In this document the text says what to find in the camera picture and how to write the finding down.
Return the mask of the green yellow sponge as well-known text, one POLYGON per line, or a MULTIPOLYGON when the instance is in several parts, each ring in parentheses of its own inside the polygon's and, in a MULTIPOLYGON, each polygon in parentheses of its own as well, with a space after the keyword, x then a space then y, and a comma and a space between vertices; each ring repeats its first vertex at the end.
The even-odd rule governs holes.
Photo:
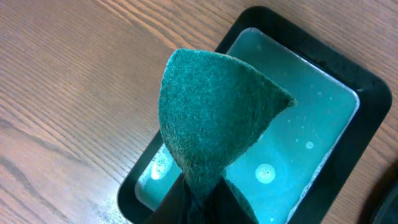
POLYGON ((211 223, 211 194, 225 169, 296 100, 250 64, 178 49, 159 92, 160 133, 191 192, 189 223, 211 223))

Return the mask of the round black serving tray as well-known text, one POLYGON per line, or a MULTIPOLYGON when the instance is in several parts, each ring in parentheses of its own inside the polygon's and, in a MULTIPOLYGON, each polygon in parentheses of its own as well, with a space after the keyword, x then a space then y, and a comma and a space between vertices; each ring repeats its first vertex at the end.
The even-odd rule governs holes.
POLYGON ((377 180, 357 223, 397 224, 397 160, 377 180))

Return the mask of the black rectangular water tray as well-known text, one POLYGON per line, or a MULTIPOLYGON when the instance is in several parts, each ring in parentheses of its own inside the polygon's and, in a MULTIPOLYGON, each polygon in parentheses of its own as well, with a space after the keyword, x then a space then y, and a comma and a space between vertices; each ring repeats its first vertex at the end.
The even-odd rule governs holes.
MULTIPOLYGON (((320 223, 391 108, 389 87, 263 6, 246 9, 213 52, 250 64, 296 100, 226 178, 258 223, 320 223)), ((181 172, 159 130, 120 186, 121 213, 144 223, 181 172)))

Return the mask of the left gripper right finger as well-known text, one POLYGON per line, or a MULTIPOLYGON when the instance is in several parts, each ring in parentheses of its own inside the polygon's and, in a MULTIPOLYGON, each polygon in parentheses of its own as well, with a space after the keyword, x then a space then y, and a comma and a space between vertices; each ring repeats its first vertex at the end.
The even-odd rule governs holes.
POLYGON ((249 210, 248 202, 236 195, 236 187, 224 177, 220 179, 211 194, 211 223, 255 224, 255 214, 249 210))

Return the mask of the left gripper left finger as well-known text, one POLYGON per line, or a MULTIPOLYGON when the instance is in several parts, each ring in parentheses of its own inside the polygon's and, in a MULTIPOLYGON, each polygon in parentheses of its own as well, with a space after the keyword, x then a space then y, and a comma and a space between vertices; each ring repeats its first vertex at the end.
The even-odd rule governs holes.
POLYGON ((159 207, 144 224, 188 224, 192 206, 191 192, 180 174, 159 207))

